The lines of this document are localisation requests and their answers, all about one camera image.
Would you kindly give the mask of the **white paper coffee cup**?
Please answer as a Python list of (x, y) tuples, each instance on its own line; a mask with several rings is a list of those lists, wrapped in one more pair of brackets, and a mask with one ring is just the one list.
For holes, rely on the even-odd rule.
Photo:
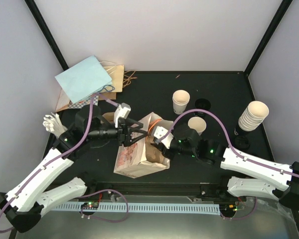
[(189, 119), (187, 125), (196, 130), (196, 132), (201, 135), (207, 128), (207, 123), (203, 118), (200, 117), (192, 117)]

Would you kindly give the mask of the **cream bear paper bag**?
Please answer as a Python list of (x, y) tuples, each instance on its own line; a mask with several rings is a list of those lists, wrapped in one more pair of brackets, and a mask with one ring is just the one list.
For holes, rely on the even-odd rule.
[[(142, 130), (152, 133), (155, 126), (162, 126), (167, 130), (173, 124), (173, 121), (164, 120), (154, 112), (143, 117), (139, 122), (144, 124)], [(159, 163), (151, 163), (146, 159), (145, 141), (147, 138), (153, 140), (152, 136), (138, 141), (129, 147), (119, 146), (118, 154), (114, 166), (114, 173), (127, 176), (130, 178), (139, 178), (152, 173), (157, 173), (169, 169), (169, 166), (164, 166)]]

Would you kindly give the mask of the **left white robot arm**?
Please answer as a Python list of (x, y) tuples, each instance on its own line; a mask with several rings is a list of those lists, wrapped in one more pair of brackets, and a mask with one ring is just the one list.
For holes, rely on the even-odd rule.
[(40, 164), (15, 188), (0, 192), (0, 214), (6, 216), (14, 229), (24, 233), (54, 207), (74, 198), (93, 198), (97, 186), (87, 172), (54, 189), (48, 187), (97, 140), (115, 139), (119, 145), (131, 146), (145, 138), (143, 123), (129, 118), (130, 111), (129, 105), (120, 104), (114, 112), (114, 121), (109, 122), (98, 106), (84, 106)]

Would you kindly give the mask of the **cardboard cup carrier tray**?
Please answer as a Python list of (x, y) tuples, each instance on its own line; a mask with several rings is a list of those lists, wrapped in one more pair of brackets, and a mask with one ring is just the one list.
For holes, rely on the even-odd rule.
[(166, 159), (162, 153), (155, 148), (153, 145), (151, 145), (152, 140), (150, 138), (147, 138), (145, 141), (145, 146), (146, 146), (146, 159), (147, 161), (151, 163), (159, 163), (164, 166), (169, 166), (170, 160)]

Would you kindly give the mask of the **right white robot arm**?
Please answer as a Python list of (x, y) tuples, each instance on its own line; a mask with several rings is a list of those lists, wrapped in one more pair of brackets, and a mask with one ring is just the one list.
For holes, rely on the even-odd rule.
[(278, 164), (222, 146), (214, 140), (204, 140), (194, 130), (182, 125), (169, 132), (155, 126), (151, 132), (152, 146), (172, 160), (176, 154), (190, 155), (198, 162), (235, 171), (246, 178), (222, 178), (216, 196), (227, 201), (232, 197), (260, 197), (278, 201), (283, 206), (299, 211), (299, 162)]

